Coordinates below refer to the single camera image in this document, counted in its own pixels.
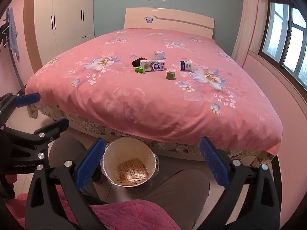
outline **window frame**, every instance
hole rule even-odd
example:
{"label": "window frame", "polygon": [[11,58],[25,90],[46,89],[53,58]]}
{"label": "window frame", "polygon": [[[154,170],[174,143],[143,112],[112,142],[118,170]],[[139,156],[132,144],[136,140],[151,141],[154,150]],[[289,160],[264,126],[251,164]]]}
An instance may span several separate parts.
{"label": "window frame", "polygon": [[[272,3],[286,4],[286,5],[288,5],[288,8],[289,8],[288,9],[289,19],[288,19],[286,41],[285,41],[285,45],[284,45],[284,48],[283,48],[279,62],[277,62],[271,56],[269,56],[268,54],[266,54],[262,51],[263,47],[265,45],[265,40],[266,40],[267,34],[269,33],[268,29],[269,29],[269,26],[270,26],[269,24],[270,24],[270,17],[271,17],[271,13],[272,13],[272,11],[271,11],[271,4]],[[305,22],[306,22],[306,28],[303,28],[303,27],[301,27],[297,24],[294,24],[293,23],[292,8],[298,9],[298,7],[295,5],[293,0],[268,0],[267,21],[266,21],[266,26],[265,26],[265,29],[264,29],[264,35],[263,35],[263,38],[262,38],[262,42],[261,42],[261,45],[260,45],[258,55],[260,55],[262,58],[264,58],[266,61],[268,61],[270,64],[272,64],[277,70],[279,70],[295,86],[295,88],[299,91],[299,93],[302,95],[302,97],[305,99],[305,101],[307,101],[307,86],[298,78],[300,69],[303,65],[304,55],[305,55],[306,48],[307,48],[307,20],[304,17],[304,15],[301,13]],[[283,17],[280,16],[274,10],[274,15],[275,14],[277,14],[277,16],[280,17],[283,20]],[[287,52],[288,52],[289,45],[290,45],[290,39],[291,39],[290,36],[291,36],[291,33],[292,33],[292,27],[303,31],[302,47],[301,47],[301,50],[300,50],[300,56],[298,58],[297,65],[296,65],[294,72],[292,72],[286,66],[283,66],[283,63],[286,59]]]}

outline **floral bed skirt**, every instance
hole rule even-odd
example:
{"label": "floral bed skirt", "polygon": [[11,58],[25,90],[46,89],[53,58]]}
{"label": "floral bed skirt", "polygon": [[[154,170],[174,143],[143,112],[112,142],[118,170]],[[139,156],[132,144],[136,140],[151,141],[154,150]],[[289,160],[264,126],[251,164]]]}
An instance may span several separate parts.
{"label": "floral bed skirt", "polygon": [[[49,106],[49,105],[42,105],[40,103],[36,103],[36,104],[32,104],[28,106],[29,117],[37,119],[38,111],[41,111],[42,114],[54,120],[59,120],[61,118],[67,118],[70,122],[75,123],[82,129],[98,134],[102,139],[104,139],[105,137],[120,138],[124,136],[129,136],[129,137],[137,138],[143,141],[153,150],[160,149],[164,151],[183,153],[186,155],[201,156],[199,147],[196,145],[162,143],[159,141],[154,141],[150,139],[140,138],[137,136],[132,136],[124,132],[119,132],[111,128],[108,128],[106,126],[100,125],[86,118],[65,113],[57,105]],[[263,163],[269,164],[274,157],[273,155],[267,153],[266,151],[257,151],[257,150],[224,150],[224,151],[231,159],[240,160],[247,156],[255,156],[254,161],[251,163],[251,166],[253,167],[259,167]]]}

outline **green block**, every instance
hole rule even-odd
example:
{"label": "green block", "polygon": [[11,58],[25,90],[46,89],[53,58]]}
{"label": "green block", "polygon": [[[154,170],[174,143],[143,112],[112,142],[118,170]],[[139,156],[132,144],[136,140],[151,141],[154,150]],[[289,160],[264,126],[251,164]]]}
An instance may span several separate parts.
{"label": "green block", "polygon": [[166,73],[166,79],[174,80],[175,79],[175,73],[174,72],[167,72]]}
{"label": "green block", "polygon": [[136,67],[136,68],[135,68],[135,72],[136,72],[136,73],[142,73],[142,74],[143,74],[143,73],[145,73],[145,69],[142,68],[142,67]]}

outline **bed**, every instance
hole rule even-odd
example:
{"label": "bed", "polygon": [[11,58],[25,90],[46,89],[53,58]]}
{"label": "bed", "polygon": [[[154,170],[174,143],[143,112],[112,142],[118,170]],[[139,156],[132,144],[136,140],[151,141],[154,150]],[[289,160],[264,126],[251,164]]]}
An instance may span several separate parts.
{"label": "bed", "polygon": [[[128,8],[125,27],[79,45],[43,66],[26,93],[29,107],[110,141],[132,136],[156,153],[202,160],[208,136],[232,159],[255,156],[253,166],[277,154],[282,124],[249,75],[212,39],[214,19],[189,12]],[[165,52],[165,70],[135,72],[132,61]],[[192,70],[179,70],[191,60]],[[167,80],[166,72],[175,72]]]}

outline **gray pants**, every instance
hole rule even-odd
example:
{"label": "gray pants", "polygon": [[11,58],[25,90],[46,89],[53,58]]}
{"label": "gray pants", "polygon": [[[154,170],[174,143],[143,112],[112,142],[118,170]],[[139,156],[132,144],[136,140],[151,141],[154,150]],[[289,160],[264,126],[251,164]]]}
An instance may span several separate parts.
{"label": "gray pants", "polygon": [[[51,167],[62,165],[86,151],[84,145],[70,135],[62,134],[51,148]],[[93,182],[84,187],[82,193],[99,199]],[[182,170],[168,178],[157,189],[144,197],[163,208],[180,226],[181,230],[192,230],[209,194],[208,177],[200,170]]]}

